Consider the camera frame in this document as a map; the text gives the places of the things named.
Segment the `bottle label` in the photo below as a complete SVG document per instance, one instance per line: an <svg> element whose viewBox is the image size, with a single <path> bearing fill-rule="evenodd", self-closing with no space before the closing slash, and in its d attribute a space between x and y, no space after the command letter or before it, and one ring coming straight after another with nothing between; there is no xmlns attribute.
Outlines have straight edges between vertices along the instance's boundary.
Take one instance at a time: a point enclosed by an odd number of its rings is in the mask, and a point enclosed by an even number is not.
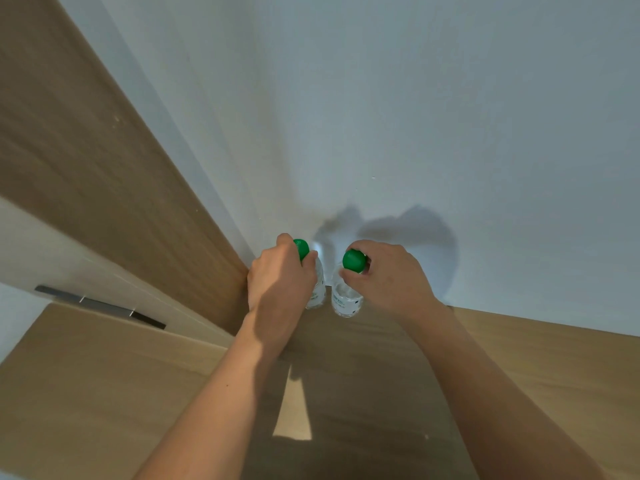
<svg viewBox="0 0 640 480"><path fill-rule="evenodd" d="M331 304L333 306L333 309L336 311L336 313L343 317L352 317L356 313L358 313L358 311L360 311L360 307L362 306L362 300L363 298L347 299L336 294L334 291L332 291L331 293Z"/></svg>
<svg viewBox="0 0 640 480"><path fill-rule="evenodd" d="M315 308L316 306L322 305L325 296L326 288L324 287L324 280L322 280L322 282L316 284L316 287L311 293L311 298L309 298L307 302L307 308Z"/></svg>

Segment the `person's left hand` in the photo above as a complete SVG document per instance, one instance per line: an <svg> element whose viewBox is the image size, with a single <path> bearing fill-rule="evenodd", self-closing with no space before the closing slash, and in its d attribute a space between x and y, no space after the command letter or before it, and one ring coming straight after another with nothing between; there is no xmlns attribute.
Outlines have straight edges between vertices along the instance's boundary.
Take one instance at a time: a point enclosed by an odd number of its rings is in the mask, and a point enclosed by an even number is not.
<svg viewBox="0 0 640 480"><path fill-rule="evenodd" d="M291 338L316 285L317 252L300 263L298 248L289 234L280 234L274 248L262 251L247 277L249 314L241 331L252 335L276 354Z"/></svg>

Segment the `forearm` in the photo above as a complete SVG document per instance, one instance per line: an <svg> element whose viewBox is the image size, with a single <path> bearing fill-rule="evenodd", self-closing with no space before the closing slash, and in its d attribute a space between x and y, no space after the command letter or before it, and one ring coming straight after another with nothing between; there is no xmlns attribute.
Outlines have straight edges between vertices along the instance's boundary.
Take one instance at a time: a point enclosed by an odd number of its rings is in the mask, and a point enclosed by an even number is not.
<svg viewBox="0 0 640 480"><path fill-rule="evenodd" d="M493 362L446 306L405 328L429 359L469 455L486 479L598 479L601 469Z"/></svg>
<svg viewBox="0 0 640 480"><path fill-rule="evenodd" d="M241 330L136 480L239 478L259 396L275 359L276 354Z"/></svg>

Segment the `light patch on floor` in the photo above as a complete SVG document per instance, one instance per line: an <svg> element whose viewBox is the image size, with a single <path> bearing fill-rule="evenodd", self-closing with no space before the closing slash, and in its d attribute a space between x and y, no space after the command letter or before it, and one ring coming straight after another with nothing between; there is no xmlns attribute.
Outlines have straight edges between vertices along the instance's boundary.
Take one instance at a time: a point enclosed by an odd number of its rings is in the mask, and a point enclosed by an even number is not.
<svg viewBox="0 0 640 480"><path fill-rule="evenodd" d="M301 441L311 439L311 423L309 423L307 399L302 379L291 377L291 366L289 366L287 384L273 435Z"/></svg>

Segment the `hand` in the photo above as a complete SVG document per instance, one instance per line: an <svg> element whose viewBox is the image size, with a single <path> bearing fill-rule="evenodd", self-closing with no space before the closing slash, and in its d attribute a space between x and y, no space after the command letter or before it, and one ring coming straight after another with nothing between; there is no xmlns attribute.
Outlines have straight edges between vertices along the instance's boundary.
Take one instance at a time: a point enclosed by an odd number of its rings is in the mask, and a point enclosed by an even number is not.
<svg viewBox="0 0 640 480"><path fill-rule="evenodd" d="M291 338L316 285L317 252L300 263L289 234L280 234L274 248L263 250L247 277L249 314L241 333L251 332L265 346L280 353Z"/></svg>
<svg viewBox="0 0 640 480"><path fill-rule="evenodd" d="M369 266L361 274L341 269L340 276L375 306L403 320L419 319L440 303L420 263L404 247L365 239L349 249L366 254Z"/></svg>

